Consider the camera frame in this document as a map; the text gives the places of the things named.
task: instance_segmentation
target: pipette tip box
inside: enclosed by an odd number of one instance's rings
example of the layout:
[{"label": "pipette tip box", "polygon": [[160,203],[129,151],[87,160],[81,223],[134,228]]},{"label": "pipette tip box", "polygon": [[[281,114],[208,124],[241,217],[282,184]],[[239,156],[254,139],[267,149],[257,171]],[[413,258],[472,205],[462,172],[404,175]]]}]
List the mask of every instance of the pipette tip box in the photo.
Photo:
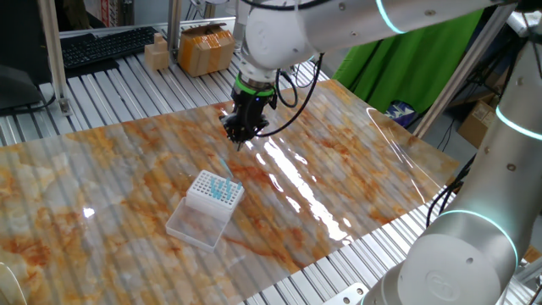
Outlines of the pipette tip box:
[{"label": "pipette tip box", "polygon": [[244,191],[241,183],[203,170],[169,217],[166,232],[213,252]]}]

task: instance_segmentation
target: black keyboard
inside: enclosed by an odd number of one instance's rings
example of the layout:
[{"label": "black keyboard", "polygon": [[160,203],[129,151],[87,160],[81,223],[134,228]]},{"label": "black keyboard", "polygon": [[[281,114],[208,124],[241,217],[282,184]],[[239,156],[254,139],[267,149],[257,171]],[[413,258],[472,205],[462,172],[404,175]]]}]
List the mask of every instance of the black keyboard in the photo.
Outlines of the black keyboard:
[{"label": "black keyboard", "polygon": [[64,67],[73,69],[107,58],[143,52],[145,45],[154,43],[155,33],[158,32],[148,26],[98,38],[89,36],[67,46],[63,44]]}]

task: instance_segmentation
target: orange marble pattern surface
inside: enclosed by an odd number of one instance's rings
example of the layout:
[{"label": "orange marble pattern surface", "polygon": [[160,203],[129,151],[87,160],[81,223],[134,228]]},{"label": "orange marble pattern surface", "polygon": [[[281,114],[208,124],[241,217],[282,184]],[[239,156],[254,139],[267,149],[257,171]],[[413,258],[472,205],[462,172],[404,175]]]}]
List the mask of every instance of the orange marble pattern surface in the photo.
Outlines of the orange marble pattern surface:
[{"label": "orange marble pattern surface", "polygon": [[[427,202],[457,166],[334,80],[318,84],[291,127],[240,152],[218,121],[230,109],[0,148],[4,297],[236,304]],[[272,125],[291,115],[279,108]],[[246,197],[208,253],[165,223],[200,170],[227,176],[220,159]]]}]

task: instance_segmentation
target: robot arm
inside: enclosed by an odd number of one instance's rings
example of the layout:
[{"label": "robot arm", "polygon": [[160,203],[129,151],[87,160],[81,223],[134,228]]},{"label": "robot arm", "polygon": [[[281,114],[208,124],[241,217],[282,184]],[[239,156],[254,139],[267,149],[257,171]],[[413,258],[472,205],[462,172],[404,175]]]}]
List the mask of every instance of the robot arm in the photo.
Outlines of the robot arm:
[{"label": "robot arm", "polygon": [[304,8],[307,3],[296,8],[295,3],[270,0],[265,5],[271,9],[253,8],[250,12],[240,73],[232,91],[235,109],[220,118],[228,138],[239,148],[268,125],[262,111],[268,104],[273,109],[277,106],[277,69],[306,61],[316,53],[437,24],[495,1],[317,0],[310,8]]},{"label": "robot arm", "polygon": [[[271,0],[268,5],[292,5]],[[255,8],[246,27],[230,140],[250,140],[276,107],[275,70],[314,53],[355,46],[468,14],[490,0],[319,0],[311,8]],[[456,200],[420,236],[405,262],[362,305],[493,305],[527,251],[542,209],[542,29],[514,69],[471,173]]]}]

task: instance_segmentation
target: teal light ring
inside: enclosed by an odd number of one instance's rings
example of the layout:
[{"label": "teal light ring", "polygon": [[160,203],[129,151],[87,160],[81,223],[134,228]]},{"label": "teal light ring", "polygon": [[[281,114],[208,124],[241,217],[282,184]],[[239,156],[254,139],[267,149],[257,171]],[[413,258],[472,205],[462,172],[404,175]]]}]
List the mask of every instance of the teal light ring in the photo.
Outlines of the teal light ring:
[{"label": "teal light ring", "polygon": [[525,135],[525,136],[530,136],[536,140],[541,140],[542,141],[542,135],[541,134],[538,134],[536,132],[532,132],[531,130],[528,130],[528,129],[525,129],[523,128],[522,126],[510,121],[509,119],[506,118],[506,116],[504,114],[502,114],[501,110],[499,107],[497,107],[497,117],[499,117],[499,119],[502,121],[502,123],[508,125],[510,128],[514,129],[515,131]]},{"label": "teal light ring", "polygon": [[382,0],[376,0],[376,5],[379,7],[380,15],[382,16],[382,19],[385,21],[385,23],[397,34],[405,34],[405,31],[399,30],[393,25],[390,18],[388,17],[388,14],[386,13],[384,9],[384,5],[382,4]]},{"label": "teal light ring", "polygon": [[508,233],[506,233],[506,231],[504,231],[495,221],[483,216],[482,214],[475,213],[475,212],[472,212],[472,211],[466,211],[466,210],[452,210],[452,211],[444,212],[439,217],[442,217],[442,216],[444,216],[446,214],[452,214],[452,213],[465,213],[465,214],[471,214],[471,215],[480,217],[481,219],[483,219],[483,220],[489,222],[490,224],[494,225],[495,228],[499,229],[499,231],[506,237],[506,239],[512,245],[512,249],[514,249],[514,254],[516,254],[516,268],[517,268],[517,265],[519,264],[519,256],[517,255],[516,245],[514,244],[514,241],[510,238]]}]

